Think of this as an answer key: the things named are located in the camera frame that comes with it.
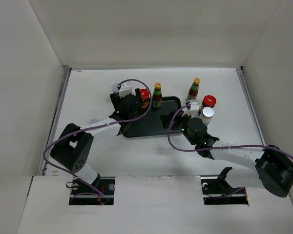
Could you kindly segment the red lid sauce jar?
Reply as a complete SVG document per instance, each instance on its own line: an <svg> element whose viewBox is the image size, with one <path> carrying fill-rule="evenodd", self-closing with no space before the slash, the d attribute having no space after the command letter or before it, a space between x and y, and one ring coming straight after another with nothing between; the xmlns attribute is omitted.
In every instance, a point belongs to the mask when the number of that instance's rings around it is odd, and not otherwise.
<svg viewBox="0 0 293 234"><path fill-rule="evenodd" d="M147 109L149 106L149 91L147 89L140 89L140 95L142 100L142 109Z"/></svg>

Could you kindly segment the yellow cap chili bottle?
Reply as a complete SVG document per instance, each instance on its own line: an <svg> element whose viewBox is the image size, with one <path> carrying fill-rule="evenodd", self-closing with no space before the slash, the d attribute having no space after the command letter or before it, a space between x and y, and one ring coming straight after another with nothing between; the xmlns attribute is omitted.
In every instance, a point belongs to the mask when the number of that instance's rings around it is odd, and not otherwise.
<svg viewBox="0 0 293 234"><path fill-rule="evenodd" d="M152 107L154 109L159 109L162 105L162 90L161 83L157 82L154 84L154 91L152 96Z"/></svg>

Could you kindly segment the white lid jar front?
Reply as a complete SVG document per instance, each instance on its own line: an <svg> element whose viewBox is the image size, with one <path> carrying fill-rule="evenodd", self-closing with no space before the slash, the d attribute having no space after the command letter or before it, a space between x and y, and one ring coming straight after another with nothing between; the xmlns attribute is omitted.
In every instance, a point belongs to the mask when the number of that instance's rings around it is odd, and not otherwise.
<svg viewBox="0 0 293 234"><path fill-rule="evenodd" d="M97 122L100 122L99 119L92 119L89 121L89 124L94 124L94 123L97 123Z"/></svg>

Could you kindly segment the white lid jar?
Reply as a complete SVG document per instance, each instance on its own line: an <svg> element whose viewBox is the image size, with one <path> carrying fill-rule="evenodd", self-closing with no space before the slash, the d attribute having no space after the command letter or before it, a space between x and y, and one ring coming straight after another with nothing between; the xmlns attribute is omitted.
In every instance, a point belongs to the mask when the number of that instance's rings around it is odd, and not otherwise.
<svg viewBox="0 0 293 234"><path fill-rule="evenodd" d="M114 94L118 94L118 93L120 92L120 89L121 89L121 84L119 84L119 83L114 83L114 84L112 85L112 92L113 92Z"/></svg>
<svg viewBox="0 0 293 234"><path fill-rule="evenodd" d="M94 123L97 123L97 122L100 122L99 119L92 119L89 121L89 124L94 124Z"/></svg>

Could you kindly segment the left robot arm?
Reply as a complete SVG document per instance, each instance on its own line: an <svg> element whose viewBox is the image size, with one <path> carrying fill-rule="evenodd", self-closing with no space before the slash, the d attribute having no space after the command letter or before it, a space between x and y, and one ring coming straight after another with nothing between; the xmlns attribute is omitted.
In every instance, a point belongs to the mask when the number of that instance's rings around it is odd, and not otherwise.
<svg viewBox="0 0 293 234"><path fill-rule="evenodd" d="M56 162L84 181L83 188L91 195L98 192L101 182L101 176L87 163L92 144L123 134L129 129L131 120L142 114L143 101L139 88L135 89L134 95L120 97L119 94L111 94L110 98L115 108L112 115L85 126L96 129L82 131L57 142L50 152Z"/></svg>

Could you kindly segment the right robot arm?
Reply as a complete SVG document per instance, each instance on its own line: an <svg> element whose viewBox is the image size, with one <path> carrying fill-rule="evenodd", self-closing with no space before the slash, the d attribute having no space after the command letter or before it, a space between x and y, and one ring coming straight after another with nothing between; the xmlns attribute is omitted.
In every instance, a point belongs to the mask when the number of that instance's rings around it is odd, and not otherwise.
<svg viewBox="0 0 293 234"><path fill-rule="evenodd" d="M293 156L274 145L233 145L208 134L200 118L182 109L161 115L163 127L169 132L181 130L188 142L203 158L226 161L243 166L235 171L224 168L215 179L204 179L206 194L227 197L245 187L264 188L278 197L286 197L293 186Z"/></svg>

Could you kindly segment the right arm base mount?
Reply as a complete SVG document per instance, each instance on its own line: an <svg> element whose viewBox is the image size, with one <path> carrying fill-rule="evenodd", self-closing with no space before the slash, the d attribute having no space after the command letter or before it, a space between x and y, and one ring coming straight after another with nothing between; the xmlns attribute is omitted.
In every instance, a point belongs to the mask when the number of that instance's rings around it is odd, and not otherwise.
<svg viewBox="0 0 293 234"><path fill-rule="evenodd" d="M201 177L203 203L205 205L248 205L244 187L233 188L226 181L232 167L225 167L219 175Z"/></svg>

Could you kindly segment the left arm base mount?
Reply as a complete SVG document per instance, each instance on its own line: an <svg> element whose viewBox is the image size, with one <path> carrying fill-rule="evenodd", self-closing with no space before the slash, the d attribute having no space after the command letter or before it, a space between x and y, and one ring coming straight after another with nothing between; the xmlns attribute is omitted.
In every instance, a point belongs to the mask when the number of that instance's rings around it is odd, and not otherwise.
<svg viewBox="0 0 293 234"><path fill-rule="evenodd" d="M102 177L97 189L104 196L100 196L95 190L81 181L73 179L66 184L66 187L70 189L69 205L113 205L115 182L115 177Z"/></svg>

